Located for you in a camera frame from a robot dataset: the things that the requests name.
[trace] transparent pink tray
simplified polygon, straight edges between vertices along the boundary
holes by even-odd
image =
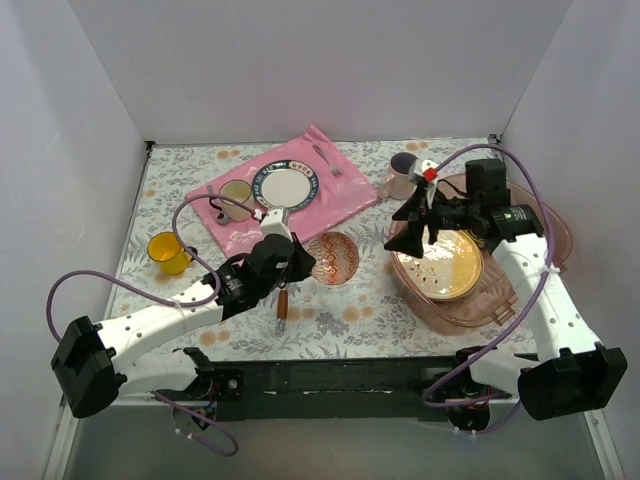
[[[465,189],[465,175],[458,174],[447,177],[451,183],[461,190]],[[529,204],[536,214],[542,218],[540,209],[531,193],[521,186],[507,182],[511,189],[511,200],[514,205]],[[441,183],[439,188],[447,197],[458,196],[455,191]],[[554,264],[562,271],[566,270],[565,261],[569,258],[573,248],[571,232],[567,224],[560,216],[549,208],[551,219],[556,231],[556,253]],[[404,222],[393,222],[389,229],[389,236],[395,235],[400,230]],[[426,297],[420,289],[413,283],[407,272],[402,268],[401,262],[396,253],[391,254],[394,269],[394,283],[401,296],[415,313],[427,326],[443,335],[461,335],[469,328],[478,328],[495,322],[503,325],[507,320],[515,315],[513,305],[518,300],[511,282],[504,271],[491,255],[482,249],[484,259],[484,270],[473,291],[464,298],[438,302],[437,306],[444,312],[440,314],[434,309],[434,302]]]

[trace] wall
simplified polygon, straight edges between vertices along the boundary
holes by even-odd
[[[115,270],[144,144],[66,1],[0,2],[0,64],[0,477],[35,479],[61,398],[46,295],[69,270]],[[58,328],[101,318],[108,291],[63,286]]]
[[[69,0],[146,140],[504,130],[571,0]]]
[[[504,139],[575,236],[566,282],[630,367],[605,415],[628,478],[640,478],[640,4],[575,0]]]

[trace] floral tablecloth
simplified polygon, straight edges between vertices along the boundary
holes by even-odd
[[[423,139],[408,141],[339,142],[344,154],[375,186],[387,171],[391,156],[410,151],[441,162],[454,151],[486,139]],[[184,290],[205,272],[192,264],[182,275],[161,273],[147,257],[149,239],[171,230],[171,215],[185,194],[263,153],[274,144],[176,146],[154,148],[143,180],[141,198],[119,278],[157,295],[169,297]],[[464,161],[489,156],[471,152],[446,170],[464,171]],[[449,355],[470,345],[486,344],[498,335],[491,324],[463,336],[442,336],[426,327],[406,307],[391,280],[389,253],[382,248],[391,215],[401,202],[384,200],[357,214],[334,230],[358,245],[360,267],[344,285],[329,287],[309,278],[289,286],[289,318],[283,336],[275,334],[276,295],[250,312],[213,327],[195,330],[148,355],[174,348],[197,346],[212,360],[287,360],[301,358],[364,358]],[[216,267],[225,257],[195,212],[186,208],[179,221],[189,245]],[[149,302],[117,288],[110,317],[136,311]],[[525,322],[503,344],[512,352],[534,352],[535,343]]]

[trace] wooden handle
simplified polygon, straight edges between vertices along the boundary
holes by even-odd
[[[286,320],[288,311],[289,292],[287,290],[280,290],[280,295],[278,296],[278,318]]]

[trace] pink cloth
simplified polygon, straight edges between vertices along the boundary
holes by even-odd
[[[342,175],[334,177],[331,174],[327,163],[313,149],[314,144],[318,145],[329,161],[342,171]],[[289,217],[290,230],[295,232],[303,243],[364,210],[377,200],[376,191],[362,172],[314,126],[304,135],[258,155],[195,189],[187,194],[187,198],[207,193],[207,185],[212,185],[217,193],[229,180],[241,179],[251,185],[258,170],[277,160],[299,160],[313,168],[318,176],[319,191],[316,198],[307,208],[292,213]],[[221,226],[215,221],[217,211],[211,208],[207,199],[196,200],[191,205],[227,257],[250,252],[262,239],[258,222],[254,220],[231,220],[228,225]]]

